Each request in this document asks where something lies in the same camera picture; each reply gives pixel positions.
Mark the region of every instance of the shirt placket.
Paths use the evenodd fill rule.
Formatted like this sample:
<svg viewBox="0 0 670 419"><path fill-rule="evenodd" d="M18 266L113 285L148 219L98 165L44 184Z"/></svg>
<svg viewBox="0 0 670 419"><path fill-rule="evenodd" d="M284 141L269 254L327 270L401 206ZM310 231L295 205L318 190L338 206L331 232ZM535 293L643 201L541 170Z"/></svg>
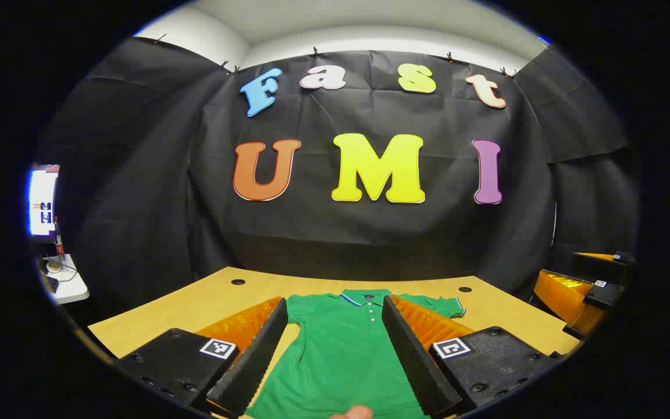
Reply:
<svg viewBox="0 0 670 419"><path fill-rule="evenodd" d="M363 306L365 307L366 321L369 323L369 330L372 331L373 329L377 329L377 322L380 318L379 310L377 310L379 306L371 301L367 301Z"/></svg>

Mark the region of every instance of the screen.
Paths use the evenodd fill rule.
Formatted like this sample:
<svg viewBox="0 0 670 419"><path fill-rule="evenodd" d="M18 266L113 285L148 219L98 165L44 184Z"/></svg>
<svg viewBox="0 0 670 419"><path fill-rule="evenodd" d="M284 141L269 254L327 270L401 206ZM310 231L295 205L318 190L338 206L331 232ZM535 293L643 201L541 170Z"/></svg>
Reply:
<svg viewBox="0 0 670 419"><path fill-rule="evenodd" d="M30 172L30 236L37 242L56 242L54 196L57 165L36 166Z"/></svg>

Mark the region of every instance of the wall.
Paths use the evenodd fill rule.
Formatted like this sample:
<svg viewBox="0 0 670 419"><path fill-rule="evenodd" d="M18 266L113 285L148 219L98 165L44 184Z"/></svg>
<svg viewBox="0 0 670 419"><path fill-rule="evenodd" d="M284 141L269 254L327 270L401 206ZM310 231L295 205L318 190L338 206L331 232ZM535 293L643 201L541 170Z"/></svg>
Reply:
<svg viewBox="0 0 670 419"><path fill-rule="evenodd" d="M459 61L491 69L505 67L510 74L529 63L528 58L501 48L445 32L400 26L344 26L288 35L255 45L245 56L241 68L311 54L315 46L319 52L370 49L446 56L450 51Z"/></svg>
<svg viewBox="0 0 670 419"><path fill-rule="evenodd" d="M162 35L162 42L181 46L189 51L221 64L227 69L240 66L250 44L222 22L193 8L178 8L160 16L145 26L136 37L154 40Z"/></svg>
<svg viewBox="0 0 670 419"><path fill-rule="evenodd" d="M185 7L178 8L146 26L139 37L158 39L205 56L215 63L228 59L228 69L244 69L274 59L290 58L320 52L383 50L406 51L429 55L451 55L459 61L491 69L505 67L513 74L531 58L524 58L468 37L446 32L401 26L342 26L287 35L258 45L250 45L230 27L212 16Z"/></svg>

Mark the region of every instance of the human hand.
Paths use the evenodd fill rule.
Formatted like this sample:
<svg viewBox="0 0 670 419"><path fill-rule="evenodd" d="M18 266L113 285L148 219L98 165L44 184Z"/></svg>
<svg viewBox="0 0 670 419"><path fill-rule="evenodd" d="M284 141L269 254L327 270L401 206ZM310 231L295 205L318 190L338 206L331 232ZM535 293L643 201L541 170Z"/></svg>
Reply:
<svg viewBox="0 0 670 419"><path fill-rule="evenodd" d="M333 414L329 419L374 419L374 411L366 406L351 406L345 414Z"/></svg>

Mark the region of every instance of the letter f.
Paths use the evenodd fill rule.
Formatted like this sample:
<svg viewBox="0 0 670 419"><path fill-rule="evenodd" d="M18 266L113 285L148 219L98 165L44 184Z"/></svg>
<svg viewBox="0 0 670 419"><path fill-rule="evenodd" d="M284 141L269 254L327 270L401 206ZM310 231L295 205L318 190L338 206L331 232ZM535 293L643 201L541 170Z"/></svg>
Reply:
<svg viewBox="0 0 670 419"><path fill-rule="evenodd" d="M257 77L257 79L245 84L240 88L240 92L247 95L247 102L250 103L250 109L247 111L247 116L251 117L254 114L263 111L268 106L271 106L276 98L268 96L265 93L273 93L279 89L279 84L272 77L277 77L283 72L281 69L269 69Z"/></svg>

